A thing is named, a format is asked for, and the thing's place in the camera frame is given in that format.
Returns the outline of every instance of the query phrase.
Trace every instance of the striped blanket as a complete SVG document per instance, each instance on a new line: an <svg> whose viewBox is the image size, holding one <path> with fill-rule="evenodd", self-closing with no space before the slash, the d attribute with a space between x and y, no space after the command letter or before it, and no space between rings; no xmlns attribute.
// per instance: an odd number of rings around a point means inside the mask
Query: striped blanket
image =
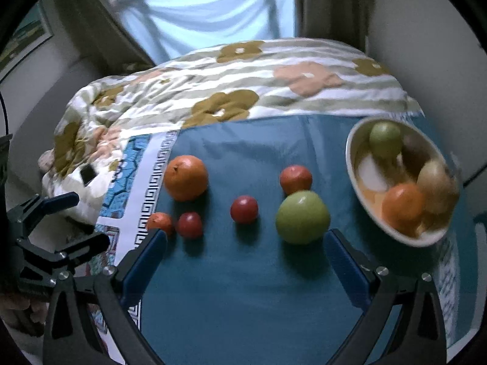
<svg viewBox="0 0 487 365"><path fill-rule="evenodd" d="M78 91L54 133L43 187L48 196L77 192L80 204L68 215L94 224L134 135L274 115L420 111L386 67L341 42L292 38L205 48ZM85 186L87 163L97 176Z"/></svg>

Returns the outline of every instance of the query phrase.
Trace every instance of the picture frame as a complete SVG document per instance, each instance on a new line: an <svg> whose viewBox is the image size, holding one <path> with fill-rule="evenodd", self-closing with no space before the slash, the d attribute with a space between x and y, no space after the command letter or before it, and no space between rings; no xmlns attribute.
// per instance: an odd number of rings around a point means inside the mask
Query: picture frame
<svg viewBox="0 0 487 365"><path fill-rule="evenodd" d="M53 36L41 2L22 19L3 51L0 51L0 82L31 52Z"/></svg>

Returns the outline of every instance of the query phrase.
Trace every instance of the red tomato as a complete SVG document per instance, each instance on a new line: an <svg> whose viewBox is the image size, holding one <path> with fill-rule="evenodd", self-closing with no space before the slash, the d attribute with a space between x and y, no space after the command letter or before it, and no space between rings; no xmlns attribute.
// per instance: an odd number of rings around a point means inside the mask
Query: red tomato
<svg viewBox="0 0 487 365"><path fill-rule="evenodd" d="M203 223L198 213L184 213L179 217L177 232L186 239L196 239L203 236Z"/></svg>
<svg viewBox="0 0 487 365"><path fill-rule="evenodd" d="M259 215L259 205L252 196L239 196L230 207L230 215L233 221L239 224L250 224Z"/></svg>
<svg viewBox="0 0 487 365"><path fill-rule="evenodd" d="M172 226L172 218L166 213L154 213L151 214L147 220L147 225L145 226L147 230L149 229L161 229L166 232L168 236L171 236L174 232L174 227Z"/></svg>
<svg viewBox="0 0 487 365"><path fill-rule="evenodd" d="M294 164L285 168L279 176L279 182L286 195L297 191L307 191L313 183L311 172L304 166Z"/></svg>

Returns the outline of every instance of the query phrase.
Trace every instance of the blue tablecloth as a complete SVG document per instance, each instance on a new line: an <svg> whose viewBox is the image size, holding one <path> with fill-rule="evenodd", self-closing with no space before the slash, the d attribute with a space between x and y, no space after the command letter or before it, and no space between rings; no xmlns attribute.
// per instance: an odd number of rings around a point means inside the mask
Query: blue tablecloth
<svg viewBox="0 0 487 365"><path fill-rule="evenodd" d="M361 311L350 304L322 241L296 247L277 235L274 217L283 200L278 177L290 164L311 170L312 190L327 204L331 227L354 247L394 273L431 272L437 285L441 280L443 311L453 317L449 345L466 334L476 297L477 252L463 195L443 243L417 249L395 242L367 216L347 175L345 143L358 121L281 116L179 133L170 157L201 158L209 189L193 203L174 203L164 190L157 200L156 210L175 220L185 211L199 212L205 232L201 240L170 240L142 300L142 333L167 365L321 365L358 320ZM438 144L425 118L412 122ZM230 218L239 195L259 202L260 219L253 226L236 226ZM453 259L451 272L439 271L447 255ZM381 337L378 346L387 340ZM371 359L380 353L377 347Z"/></svg>

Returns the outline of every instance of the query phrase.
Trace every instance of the orange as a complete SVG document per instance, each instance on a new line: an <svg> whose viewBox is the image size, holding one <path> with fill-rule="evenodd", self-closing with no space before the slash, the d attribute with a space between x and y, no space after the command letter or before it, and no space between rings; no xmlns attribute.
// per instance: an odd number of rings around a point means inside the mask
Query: orange
<svg viewBox="0 0 487 365"><path fill-rule="evenodd" d="M174 200L194 200L208 188L208 171L196 156L181 155L167 165L163 183Z"/></svg>
<svg viewBox="0 0 487 365"><path fill-rule="evenodd" d="M414 183L391 188L382 201L382 219L391 228L408 236L416 236L425 210L425 196Z"/></svg>
<svg viewBox="0 0 487 365"><path fill-rule="evenodd" d="M147 230L149 229L160 229L168 236L171 236L174 232L174 227L172 225L172 218L166 213L154 213L151 214L145 225Z"/></svg>

